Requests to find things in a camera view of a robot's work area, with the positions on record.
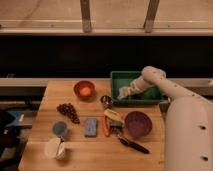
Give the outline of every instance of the small bowl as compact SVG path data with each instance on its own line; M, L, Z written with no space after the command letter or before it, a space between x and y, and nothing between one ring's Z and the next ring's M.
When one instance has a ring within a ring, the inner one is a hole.
M143 112L130 112L125 118L125 126L134 138L140 138L152 130L151 119Z
M74 86L74 92L82 100L90 99L95 92L95 85L90 81L79 81Z

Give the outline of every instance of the orange bowl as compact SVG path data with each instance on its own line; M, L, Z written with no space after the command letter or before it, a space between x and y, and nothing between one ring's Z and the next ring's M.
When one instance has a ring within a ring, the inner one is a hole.
M79 81L74 86L74 92L77 97L82 100L87 100L93 96L95 91L95 86L90 81Z

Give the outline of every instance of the white cup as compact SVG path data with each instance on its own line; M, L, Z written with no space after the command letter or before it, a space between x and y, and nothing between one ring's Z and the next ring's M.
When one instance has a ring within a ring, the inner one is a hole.
M61 160L66 156L65 143L60 138L52 138L45 144L44 153L48 158Z

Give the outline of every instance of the blue cup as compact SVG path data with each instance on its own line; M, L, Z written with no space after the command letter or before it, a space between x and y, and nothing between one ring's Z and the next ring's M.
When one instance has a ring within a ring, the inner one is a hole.
M57 137L61 138L62 140L66 140L69 129L65 122L59 121L53 125L52 131Z

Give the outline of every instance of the wooden table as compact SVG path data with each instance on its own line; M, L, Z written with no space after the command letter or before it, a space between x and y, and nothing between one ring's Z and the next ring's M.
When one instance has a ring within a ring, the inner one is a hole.
M109 80L91 80L96 86L96 97L92 102L80 101L73 92L76 81L50 81L33 124L28 143L19 165L20 171L163 171L164 170L164 123L158 106L141 108L117 108L113 110L126 115L133 110L143 111L153 122L151 133L137 143L150 150L146 155L123 146L115 135L105 137L101 127L103 107L99 99L110 95ZM72 103L80 117L80 125L73 124L66 116L59 114L56 107L62 103ZM98 135L84 137L86 117L96 117ZM70 138L66 142L67 157L63 161L49 159L44 155L45 143L55 137L52 126L56 121L65 121L70 128Z

